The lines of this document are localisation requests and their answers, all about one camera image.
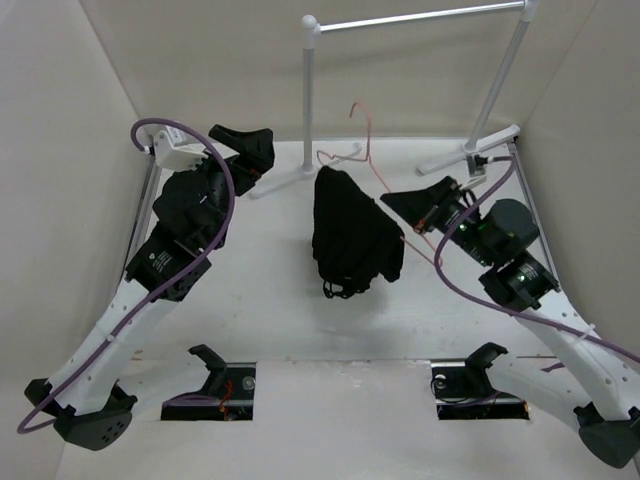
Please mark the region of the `black trousers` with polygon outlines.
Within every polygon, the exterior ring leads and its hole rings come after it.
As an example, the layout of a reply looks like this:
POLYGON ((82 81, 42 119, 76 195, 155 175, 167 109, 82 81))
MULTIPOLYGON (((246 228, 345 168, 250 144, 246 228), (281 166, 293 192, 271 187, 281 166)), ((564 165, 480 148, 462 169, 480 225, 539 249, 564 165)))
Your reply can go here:
POLYGON ((322 167, 314 183, 312 256, 326 298, 366 292, 377 276, 401 276, 404 233, 352 177, 322 167))

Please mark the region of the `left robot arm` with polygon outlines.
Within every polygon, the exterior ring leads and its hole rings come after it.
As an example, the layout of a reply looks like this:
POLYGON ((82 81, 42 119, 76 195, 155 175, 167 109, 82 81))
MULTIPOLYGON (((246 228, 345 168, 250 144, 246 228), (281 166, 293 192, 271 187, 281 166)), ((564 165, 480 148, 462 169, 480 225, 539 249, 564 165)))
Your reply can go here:
POLYGON ((124 269, 116 293, 66 364, 33 379, 25 396, 33 414, 67 443, 100 451, 133 419, 137 397, 119 384, 136 349, 210 269, 223 247, 236 198, 249 192, 275 162, 269 128, 236 131, 219 124, 206 135, 173 120, 147 152, 170 177, 153 201, 156 224, 124 269))

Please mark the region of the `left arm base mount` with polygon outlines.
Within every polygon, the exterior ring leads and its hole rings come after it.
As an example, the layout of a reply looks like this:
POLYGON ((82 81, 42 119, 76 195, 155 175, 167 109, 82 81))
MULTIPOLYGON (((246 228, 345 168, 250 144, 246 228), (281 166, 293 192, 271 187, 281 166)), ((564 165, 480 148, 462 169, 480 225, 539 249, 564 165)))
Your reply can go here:
POLYGON ((208 374, 196 390, 165 400, 161 421, 252 421, 256 390, 255 362, 226 362, 210 347, 200 344, 188 350, 208 374))

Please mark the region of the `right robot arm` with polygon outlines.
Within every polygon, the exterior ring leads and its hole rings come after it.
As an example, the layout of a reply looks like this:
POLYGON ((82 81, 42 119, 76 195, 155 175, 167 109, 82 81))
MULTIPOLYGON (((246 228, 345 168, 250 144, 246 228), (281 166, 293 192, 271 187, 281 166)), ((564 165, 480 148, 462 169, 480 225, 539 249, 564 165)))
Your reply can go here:
POLYGON ((486 343, 465 360, 466 388, 532 403, 576 431, 600 461, 625 467, 639 452, 639 375, 595 334, 556 278, 528 252, 539 236, 529 209, 506 198, 480 214, 479 199, 449 176, 381 200, 417 232, 440 231, 444 242, 485 267, 479 278, 490 298, 485 307, 515 317, 565 370, 528 367, 505 347, 486 343))

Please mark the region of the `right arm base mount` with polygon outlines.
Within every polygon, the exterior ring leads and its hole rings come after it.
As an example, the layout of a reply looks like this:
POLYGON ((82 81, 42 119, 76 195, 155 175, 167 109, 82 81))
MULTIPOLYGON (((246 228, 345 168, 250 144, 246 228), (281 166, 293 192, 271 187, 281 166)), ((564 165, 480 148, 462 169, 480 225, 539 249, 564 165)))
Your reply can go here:
POLYGON ((489 342, 466 358, 431 360, 429 388, 440 421, 530 419, 527 403, 494 389, 486 371, 508 351, 489 342))

